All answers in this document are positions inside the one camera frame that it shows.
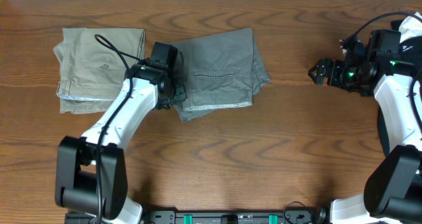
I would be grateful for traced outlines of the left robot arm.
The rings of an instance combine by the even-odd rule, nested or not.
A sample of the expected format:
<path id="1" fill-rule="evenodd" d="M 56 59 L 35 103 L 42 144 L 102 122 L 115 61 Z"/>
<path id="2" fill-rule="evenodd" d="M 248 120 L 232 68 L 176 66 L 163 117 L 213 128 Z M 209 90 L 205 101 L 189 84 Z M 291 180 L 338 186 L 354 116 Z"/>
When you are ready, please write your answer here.
<path id="1" fill-rule="evenodd" d="M 127 196 L 125 150 L 151 110 L 186 100 L 177 55 L 176 47 L 156 42 L 149 58 L 125 65 L 121 91 L 97 123 L 62 139 L 55 203 L 69 210 L 65 223 L 141 223 L 142 206 Z"/>

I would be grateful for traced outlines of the grey shorts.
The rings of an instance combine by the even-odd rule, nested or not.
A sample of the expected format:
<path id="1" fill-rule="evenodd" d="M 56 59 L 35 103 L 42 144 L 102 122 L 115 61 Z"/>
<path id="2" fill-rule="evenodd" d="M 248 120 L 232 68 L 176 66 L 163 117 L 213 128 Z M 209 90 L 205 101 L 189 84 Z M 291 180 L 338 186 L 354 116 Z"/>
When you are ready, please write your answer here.
<path id="1" fill-rule="evenodd" d="M 174 42 L 176 67 L 186 100 L 175 106 L 183 122 L 217 109 L 248 107 L 271 79 L 256 44 L 253 29 L 244 28 Z"/>

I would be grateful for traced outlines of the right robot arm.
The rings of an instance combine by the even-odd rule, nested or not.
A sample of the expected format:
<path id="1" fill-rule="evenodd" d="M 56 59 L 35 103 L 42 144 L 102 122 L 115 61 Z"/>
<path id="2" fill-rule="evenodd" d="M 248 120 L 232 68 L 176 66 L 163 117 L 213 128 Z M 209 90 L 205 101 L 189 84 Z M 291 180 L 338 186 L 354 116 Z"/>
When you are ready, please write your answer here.
<path id="1" fill-rule="evenodd" d="M 421 222 L 421 66 L 401 54 L 400 38 L 374 30 L 367 45 L 345 44 L 343 61 L 321 59 L 308 71 L 315 84 L 375 98 L 386 155 L 363 193 L 330 203 L 327 223 Z"/>

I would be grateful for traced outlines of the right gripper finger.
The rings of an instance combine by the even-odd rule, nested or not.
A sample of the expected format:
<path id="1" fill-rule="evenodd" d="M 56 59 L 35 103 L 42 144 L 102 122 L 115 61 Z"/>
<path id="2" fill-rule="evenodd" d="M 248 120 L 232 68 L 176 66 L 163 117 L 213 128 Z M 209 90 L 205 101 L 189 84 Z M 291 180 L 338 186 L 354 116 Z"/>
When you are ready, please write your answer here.
<path id="1" fill-rule="evenodd" d="M 319 59 L 316 67 L 317 68 L 328 68 L 332 66 L 332 60 L 331 59 L 327 59 L 327 58 L 323 58 L 323 59 Z"/>
<path id="2" fill-rule="evenodd" d="M 316 85 L 322 84 L 322 76 L 318 65 L 315 65 L 311 69 L 309 69 L 308 76 Z"/>

